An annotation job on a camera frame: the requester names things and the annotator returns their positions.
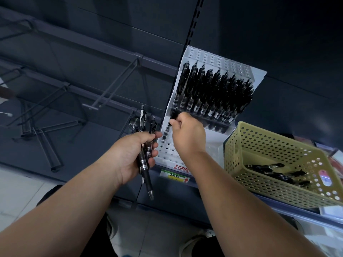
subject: hand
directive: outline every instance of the hand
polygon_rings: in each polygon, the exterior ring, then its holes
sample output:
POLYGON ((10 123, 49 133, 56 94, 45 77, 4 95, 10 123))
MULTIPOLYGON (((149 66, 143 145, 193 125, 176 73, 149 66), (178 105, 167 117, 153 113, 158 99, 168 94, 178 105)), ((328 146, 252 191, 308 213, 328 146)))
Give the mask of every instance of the hand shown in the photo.
POLYGON ((197 152, 206 152, 206 134, 203 125, 189 113, 182 112, 177 119, 171 119, 174 146, 181 159, 197 152))
MULTIPOLYGON (((141 150, 141 145, 150 142, 155 138, 160 138, 161 132, 149 134, 148 132, 137 132, 119 139, 114 145, 98 159, 98 162, 109 169, 113 169, 118 174, 121 185, 133 179, 138 173, 136 158, 141 150)), ((150 167, 155 165, 158 151, 154 150, 158 143, 153 144, 152 157, 148 160, 150 167)))

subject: person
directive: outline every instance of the person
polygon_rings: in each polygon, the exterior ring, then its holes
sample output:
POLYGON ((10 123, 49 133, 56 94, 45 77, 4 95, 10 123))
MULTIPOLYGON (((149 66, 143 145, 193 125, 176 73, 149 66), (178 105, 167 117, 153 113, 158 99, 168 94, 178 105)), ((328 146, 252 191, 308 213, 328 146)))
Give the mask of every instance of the person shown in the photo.
MULTIPOLYGON (((206 153, 199 121, 183 112, 170 123, 174 146, 198 184, 222 256, 325 256, 206 153)), ((96 242, 94 235, 115 192, 137 175, 141 144, 156 137, 161 133, 140 132, 119 139, 96 162, 2 231, 0 256, 116 256, 114 251, 88 246, 96 242)), ((153 166, 155 160, 148 163, 153 166)), ((220 256, 212 249, 203 251, 202 256, 207 255, 220 256)))

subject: person's right arm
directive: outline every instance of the person's right arm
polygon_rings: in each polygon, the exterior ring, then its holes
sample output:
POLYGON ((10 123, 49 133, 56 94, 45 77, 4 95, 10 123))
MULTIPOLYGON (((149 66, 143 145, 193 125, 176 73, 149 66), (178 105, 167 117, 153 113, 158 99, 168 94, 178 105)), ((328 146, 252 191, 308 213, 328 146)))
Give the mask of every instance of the person's right arm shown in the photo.
POLYGON ((197 182, 225 256, 325 256, 206 153, 198 120, 181 113, 170 123, 174 146, 197 182))

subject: person's left arm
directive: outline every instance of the person's left arm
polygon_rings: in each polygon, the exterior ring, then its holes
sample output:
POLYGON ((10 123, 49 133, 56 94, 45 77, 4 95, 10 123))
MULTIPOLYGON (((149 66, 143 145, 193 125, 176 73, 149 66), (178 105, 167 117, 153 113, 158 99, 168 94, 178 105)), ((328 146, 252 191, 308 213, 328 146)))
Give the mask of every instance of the person's left arm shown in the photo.
MULTIPOLYGON (((115 192, 137 175, 141 144, 160 136, 160 132, 139 132, 118 140, 95 163, 2 231, 1 255, 79 256, 115 192)), ((153 166, 155 160, 148 163, 153 166)))

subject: white tile floor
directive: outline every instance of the white tile floor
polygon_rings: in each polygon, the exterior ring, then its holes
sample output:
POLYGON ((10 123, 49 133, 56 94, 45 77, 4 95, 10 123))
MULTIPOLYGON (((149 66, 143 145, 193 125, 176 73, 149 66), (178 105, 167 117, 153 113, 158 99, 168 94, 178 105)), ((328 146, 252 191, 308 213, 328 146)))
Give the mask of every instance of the white tile floor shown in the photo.
MULTIPOLYGON (((0 231, 33 209, 57 184, 0 166, 0 231)), ((118 225, 111 242, 119 257, 178 257, 180 244, 199 231, 186 221, 151 211, 112 204, 107 212, 118 225)))

